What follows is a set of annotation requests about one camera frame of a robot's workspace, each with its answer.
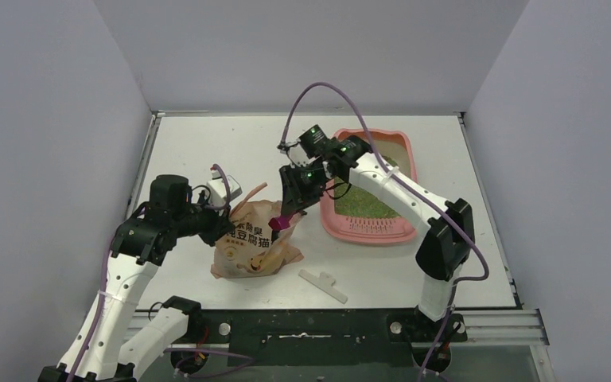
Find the purple litter scoop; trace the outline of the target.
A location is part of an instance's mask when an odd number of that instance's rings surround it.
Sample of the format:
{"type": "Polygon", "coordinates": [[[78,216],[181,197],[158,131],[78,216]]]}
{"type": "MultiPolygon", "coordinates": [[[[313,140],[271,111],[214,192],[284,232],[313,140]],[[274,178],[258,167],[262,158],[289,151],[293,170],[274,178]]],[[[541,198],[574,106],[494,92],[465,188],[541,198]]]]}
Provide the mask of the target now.
{"type": "Polygon", "coordinates": [[[272,230],[281,232],[291,226],[290,220],[292,215],[280,215],[270,220],[269,226],[272,230]]]}

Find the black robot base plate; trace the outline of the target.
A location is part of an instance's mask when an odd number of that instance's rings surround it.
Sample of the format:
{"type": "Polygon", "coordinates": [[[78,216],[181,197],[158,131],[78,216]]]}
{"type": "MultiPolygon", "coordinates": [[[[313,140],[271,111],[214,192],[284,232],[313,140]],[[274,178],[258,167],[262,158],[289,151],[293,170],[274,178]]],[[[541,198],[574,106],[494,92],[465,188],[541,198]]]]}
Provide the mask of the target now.
{"type": "Polygon", "coordinates": [[[465,320],[446,327],[415,308],[202,310],[178,345],[218,345],[257,366],[385,364],[410,367],[449,358],[449,347],[468,339],[465,320]]]}

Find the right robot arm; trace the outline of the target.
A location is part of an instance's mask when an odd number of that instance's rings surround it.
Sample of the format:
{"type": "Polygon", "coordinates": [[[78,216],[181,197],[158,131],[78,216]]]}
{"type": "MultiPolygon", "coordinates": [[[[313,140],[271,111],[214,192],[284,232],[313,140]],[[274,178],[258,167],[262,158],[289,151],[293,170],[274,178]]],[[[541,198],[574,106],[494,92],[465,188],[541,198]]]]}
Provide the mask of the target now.
{"type": "Polygon", "coordinates": [[[454,280],[474,238],[471,205],[461,198],[448,201],[424,189],[358,136],[330,138],[315,125],[294,142],[280,142],[278,149],[290,162],[279,170],[282,206],[270,220],[271,229],[286,230],[292,217],[317,204],[327,184],[337,178],[370,193],[417,232],[420,246],[415,259],[425,276],[415,328],[427,340],[443,334],[445,315],[453,303],[454,280]]]}

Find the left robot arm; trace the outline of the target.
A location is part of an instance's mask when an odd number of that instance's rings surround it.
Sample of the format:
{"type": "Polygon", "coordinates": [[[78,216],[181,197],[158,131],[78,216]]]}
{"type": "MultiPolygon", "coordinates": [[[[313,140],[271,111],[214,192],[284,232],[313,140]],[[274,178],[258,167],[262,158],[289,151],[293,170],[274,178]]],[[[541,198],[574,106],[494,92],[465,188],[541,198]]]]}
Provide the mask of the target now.
{"type": "Polygon", "coordinates": [[[242,193],[239,183],[213,170],[199,190],[180,175],[151,182],[148,200],[115,231],[76,339],[57,364],[42,369],[40,381],[137,381],[176,340],[201,336],[200,303],[172,296],[150,323],[125,338],[143,293],[177,241],[199,236],[213,245],[232,230],[230,203],[242,193]]]}

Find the white bag clip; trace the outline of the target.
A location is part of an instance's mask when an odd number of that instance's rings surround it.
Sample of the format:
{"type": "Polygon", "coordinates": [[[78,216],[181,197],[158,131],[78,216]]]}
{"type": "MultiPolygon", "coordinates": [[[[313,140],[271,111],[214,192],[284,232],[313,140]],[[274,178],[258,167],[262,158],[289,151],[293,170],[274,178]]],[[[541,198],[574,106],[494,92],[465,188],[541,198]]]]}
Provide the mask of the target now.
{"type": "Polygon", "coordinates": [[[314,275],[305,269],[301,269],[298,272],[298,276],[301,279],[304,279],[309,284],[316,287],[318,290],[321,290],[322,292],[326,293],[331,298],[334,298],[339,303],[341,304],[347,303],[348,296],[340,292],[335,287],[336,280],[331,274],[326,273],[326,272],[321,272],[319,275],[314,275]]]}

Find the beige cat litter bag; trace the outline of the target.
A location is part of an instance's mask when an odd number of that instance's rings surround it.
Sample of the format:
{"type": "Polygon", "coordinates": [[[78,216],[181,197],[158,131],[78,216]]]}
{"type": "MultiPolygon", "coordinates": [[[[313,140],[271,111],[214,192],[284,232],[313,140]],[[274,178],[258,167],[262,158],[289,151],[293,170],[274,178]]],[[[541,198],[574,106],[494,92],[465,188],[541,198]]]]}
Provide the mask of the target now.
{"type": "Polygon", "coordinates": [[[289,220],[290,226],[275,231],[269,226],[278,217],[282,202],[255,198],[267,183],[253,188],[230,213],[235,230],[222,236],[214,247],[211,274],[217,278],[239,279],[274,275],[284,266],[303,260],[302,251],[291,242],[303,215],[289,220]]]}

